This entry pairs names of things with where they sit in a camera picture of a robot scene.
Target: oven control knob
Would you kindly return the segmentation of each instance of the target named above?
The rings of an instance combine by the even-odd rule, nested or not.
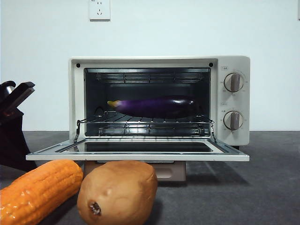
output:
[[[237,130],[243,124],[243,117],[239,112],[231,111],[226,113],[223,122],[228,129]]]
[[[237,92],[243,87],[243,77],[238,73],[228,74],[224,80],[227,90]]]

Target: cream toaster oven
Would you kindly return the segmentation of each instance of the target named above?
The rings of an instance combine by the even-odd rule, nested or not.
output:
[[[249,79],[245,56],[71,58],[69,140],[26,159],[82,160],[86,174],[107,161],[140,160],[159,180],[185,180],[186,161],[249,161],[239,151],[249,143]],[[162,96],[194,98],[199,110],[151,118],[107,103]]]

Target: open oven door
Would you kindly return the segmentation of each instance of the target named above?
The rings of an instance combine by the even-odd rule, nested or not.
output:
[[[210,138],[101,137],[71,140],[26,156],[27,160],[249,161],[243,152]]]

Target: wall outlet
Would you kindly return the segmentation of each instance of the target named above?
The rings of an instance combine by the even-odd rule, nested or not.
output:
[[[90,20],[110,20],[111,1],[110,0],[89,0]]]

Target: gray floor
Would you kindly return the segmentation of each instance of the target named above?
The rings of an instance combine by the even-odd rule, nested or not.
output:
[[[67,132],[25,132],[31,151]],[[146,225],[300,224],[300,132],[251,132],[250,162],[190,162],[185,184],[161,183]],[[24,172],[1,167],[1,188]],[[83,225],[76,195],[41,225]]]

